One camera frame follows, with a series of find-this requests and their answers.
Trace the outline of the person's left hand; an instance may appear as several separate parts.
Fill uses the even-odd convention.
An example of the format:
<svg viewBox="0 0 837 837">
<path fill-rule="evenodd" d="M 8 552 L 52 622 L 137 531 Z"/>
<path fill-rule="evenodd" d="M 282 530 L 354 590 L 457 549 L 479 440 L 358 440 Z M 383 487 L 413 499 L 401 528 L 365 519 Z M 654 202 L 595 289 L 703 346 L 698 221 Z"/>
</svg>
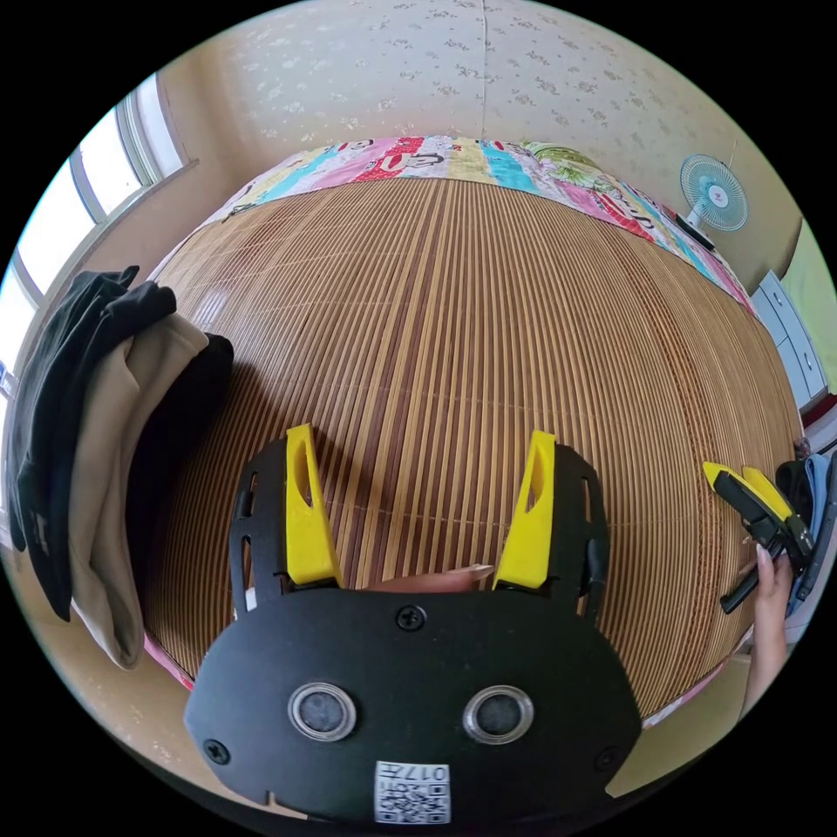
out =
<svg viewBox="0 0 837 837">
<path fill-rule="evenodd" d="M 480 582 L 491 577 L 494 567 L 487 564 L 456 568 L 443 573 L 412 575 L 393 578 L 370 586 L 367 592 L 392 594 L 448 594 L 476 589 Z"/>
</svg>

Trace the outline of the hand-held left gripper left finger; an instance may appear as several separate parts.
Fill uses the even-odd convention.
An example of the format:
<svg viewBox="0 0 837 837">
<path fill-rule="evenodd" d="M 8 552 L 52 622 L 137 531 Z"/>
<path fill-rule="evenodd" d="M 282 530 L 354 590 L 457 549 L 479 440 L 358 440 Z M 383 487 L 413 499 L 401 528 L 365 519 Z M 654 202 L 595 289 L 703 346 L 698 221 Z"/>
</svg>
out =
<svg viewBox="0 0 837 837">
<path fill-rule="evenodd" d="M 285 555 L 296 586 L 341 586 L 342 571 L 320 485 L 310 424 L 286 436 Z"/>
</svg>

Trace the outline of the person's right hand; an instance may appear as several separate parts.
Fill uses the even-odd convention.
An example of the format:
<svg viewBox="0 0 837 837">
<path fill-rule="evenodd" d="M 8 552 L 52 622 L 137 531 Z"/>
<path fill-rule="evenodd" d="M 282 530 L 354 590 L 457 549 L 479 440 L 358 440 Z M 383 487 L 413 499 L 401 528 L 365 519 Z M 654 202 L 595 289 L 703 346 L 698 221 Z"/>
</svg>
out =
<svg viewBox="0 0 837 837">
<path fill-rule="evenodd" d="M 785 552 L 771 557 L 766 548 L 756 547 L 758 584 L 755 589 L 752 643 L 761 660 L 786 656 L 785 621 L 793 570 Z"/>
</svg>

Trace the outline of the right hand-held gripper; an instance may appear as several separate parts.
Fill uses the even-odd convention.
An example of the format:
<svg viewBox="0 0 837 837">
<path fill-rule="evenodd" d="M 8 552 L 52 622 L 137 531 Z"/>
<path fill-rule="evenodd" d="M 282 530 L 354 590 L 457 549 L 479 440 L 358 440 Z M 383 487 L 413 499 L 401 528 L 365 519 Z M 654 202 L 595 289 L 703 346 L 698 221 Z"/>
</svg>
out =
<svg viewBox="0 0 837 837">
<path fill-rule="evenodd" d="M 751 540 L 773 559 L 787 555 L 793 585 L 786 612 L 797 612 L 826 572 L 836 521 L 835 464 L 826 456 L 788 461 L 778 467 L 775 480 L 754 466 L 737 473 L 705 461 L 702 469 L 712 491 L 740 516 Z"/>
</svg>

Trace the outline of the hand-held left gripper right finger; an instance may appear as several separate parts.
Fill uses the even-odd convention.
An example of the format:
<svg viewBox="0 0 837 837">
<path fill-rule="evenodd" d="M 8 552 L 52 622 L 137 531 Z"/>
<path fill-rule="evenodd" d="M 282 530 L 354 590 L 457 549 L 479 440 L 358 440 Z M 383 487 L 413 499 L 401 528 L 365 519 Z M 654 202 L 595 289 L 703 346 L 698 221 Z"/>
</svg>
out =
<svg viewBox="0 0 837 837">
<path fill-rule="evenodd" d="M 537 591 L 548 578 L 555 507 L 555 436 L 535 431 L 493 589 Z"/>
</svg>

